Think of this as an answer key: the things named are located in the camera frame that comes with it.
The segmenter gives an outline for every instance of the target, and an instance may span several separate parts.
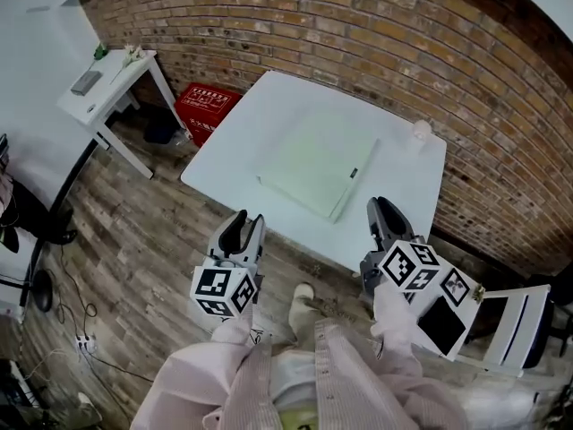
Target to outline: white chair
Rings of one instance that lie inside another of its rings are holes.
[[[484,299],[507,298],[500,324],[483,360],[458,355],[456,360],[489,371],[521,377],[534,345],[551,286],[486,291]]]

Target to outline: table leg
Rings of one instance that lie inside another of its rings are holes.
[[[186,129],[184,124],[181,122],[181,119],[179,119],[179,115],[175,111],[175,97],[173,95],[173,92],[171,92],[171,90],[169,89],[169,85],[167,84],[167,81],[165,80],[165,77],[163,76],[163,73],[159,69],[159,65],[155,59],[153,59],[150,63],[150,73],[151,76],[153,77],[153,80],[158,85],[159,92],[161,92],[163,99],[165,99],[165,102],[167,103],[169,109],[171,109],[171,112],[173,113],[173,116],[177,120],[177,123],[179,123],[179,125],[183,127],[183,129]]]
[[[135,96],[133,95],[133,93],[130,90],[128,90],[125,93],[125,96],[130,101],[130,103],[133,105],[133,108],[135,108],[136,110],[139,110],[141,108],[140,103],[137,101],[137,99],[135,98]]]
[[[137,170],[139,170],[145,178],[152,178],[153,172],[151,172],[145,164],[143,164],[137,156],[135,156],[125,144],[119,140],[119,138],[111,132],[111,130],[106,126],[105,123],[97,121],[93,124],[94,128],[101,133],[101,135],[109,142],[109,144],[114,147],[119,154],[126,158]]]
[[[101,135],[99,135],[98,131],[96,131],[95,129],[92,129],[88,125],[80,123],[79,121],[78,121],[78,123],[81,125],[81,127],[83,129],[86,130],[86,132],[89,135],[91,135],[93,140],[95,140],[99,144],[100,147],[102,147],[105,151],[109,150],[109,143],[107,143],[106,140]]]

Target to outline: cable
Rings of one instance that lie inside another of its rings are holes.
[[[148,379],[148,378],[145,377],[145,376],[141,376],[141,375],[139,375],[139,374],[132,373],[131,371],[127,371],[127,370],[125,370],[125,369],[123,369],[123,368],[120,368],[119,366],[112,365],[111,363],[108,363],[107,361],[102,360],[101,358],[97,358],[96,356],[94,356],[94,355],[91,354],[90,352],[88,352],[88,355],[89,355],[90,357],[92,357],[94,360],[97,360],[97,361],[99,361],[100,363],[103,363],[104,365],[111,366],[112,368],[115,368],[116,370],[121,371],[122,373],[131,374],[132,376],[139,377],[140,379],[143,379],[143,381],[147,381],[148,383],[153,383],[153,380],[152,380],[152,379]]]
[[[58,298],[58,303],[56,306],[56,318],[57,320],[60,322],[60,324],[64,325],[65,324],[65,312],[64,309],[67,309],[67,311],[70,313],[70,315],[72,316],[72,320],[73,320],[73,331],[75,333],[75,338],[78,340],[79,339],[79,335],[78,335],[78,323],[75,321],[75,315],[73,314],[73,310],[70,306],[65,305],[62,302],[62,293],[60,292],[60,286],[56,283],[56,276],[54,275],[54,273],[52,272],[52,270],[47,269],[47,272],[50,273],[50,275],[52,276],[52,280],[54,281],[55,285],[56,285],[56,293],[57,293],[57,298]]]
[[[65,275],[68,276],[72,280],[73,285],[75,286],[75,290],[78,293],[78,298],[80,299],[80,304],[81,304],[81,307],[83,308],[83,335],[85,337],[88,337],[88,333],[86,333],[86,321],[87,321],[88,317],[91,319],[97,317],[98,316],[98,309],[97,309],[96,305],[94,305],[93,303],[88,303],[86,305],[83,303],[83,299],[81,299],[80,286],[78,285],[78,282],[76,282],[76,280],[72,277],[72,274],[70,274],[64,266],[64,246],[63,245],[60,245],[60,266],[62,266],[62,270],[65,272]]]
[[[96,379],[98,380],[99,384],[106,390],[107,394],[111,397],[111,399],[115,402],[115,404],[117,405],[118,408],[121,409],[122,413],[124,413],[125,419],[127,420],[127,427],[129,428],[132,424],[132,421],[130,420],[129,416],[127,416],[127,413],[125,412],[124,407],[119,403],[119,401],[117,400],[117,398],[115,397],[115,394],[109,390],[106,385],[104,384],[104,382],[99,378],[98,374],[96,373],[96,370],[93,369],[93,366],[91,365],[90,361],[88,360],[88,358],[86,357],[86,354],[83,353],[83,348],[80,347],[80,352],[81,355],[86,359],[86,362],[88,363],[88,366],[90,367],[91,372],[93,373],[93,375],[96,377]]]
[[[44,362],[46,360],[48,360],[54,354],[69,356],[69,352],[63,350],[62,348],[55,348],[49,354],[47,354],[44,358],[42,358],[42,360],[34,367],[34,369],[32,369],[32,372],[30,374],[28,374],[26,377],[24,377],[24,380],[28,381],[34,375],[34,373],[36,373],[36,370],[38,368],[40,368],[44,364]]]
[[[4,277],[5,279],[15,280],[16,282],[26,282],[28,279],[16,279],[15,277],[10,277],[5,274],[0,274],[0,277]]]
[[[14,201],[14,208],[16,209],[16,219],[10,223],[9,225],[3,225],[0,223],[0,228],[8,228],[9,226],[13,225],[16,221],[18,221],[20,219],[20,213],[18,212],[18,205],[16,204],[16,199],[14,198],[14,194],[13,194],[13,188],[12,191],[10,192],[10,200]]]

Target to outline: red crate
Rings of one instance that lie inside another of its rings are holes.
[[[230,90],[192,82],[175,102],[175,110],[201,147],[241,97]]]

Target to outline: white side table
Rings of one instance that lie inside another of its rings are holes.
[[[125,51],[122,49],[111,50],[107,56],[94,63],[90,68],[90,70],[101,72],[102,76],[85,96],[77,96],[68,89],[57,101],[57,105],[81,123],[82,127],[102,147],[107,150],[109,145],[113,146],[146,178],[151,178],[153,173],[107,128],[105,120],[111,109],[123,96],[127,96],[135,108],[139,107],[129,89],[149,70],[175,119],[184,129],[183,123],[175,112],[175,97],[169,89],[163,73],[159,70],[155,55],[155,51],[146,51],[146,56],[143,59],[128,65],[127,68],[117,74],[122,68]]]

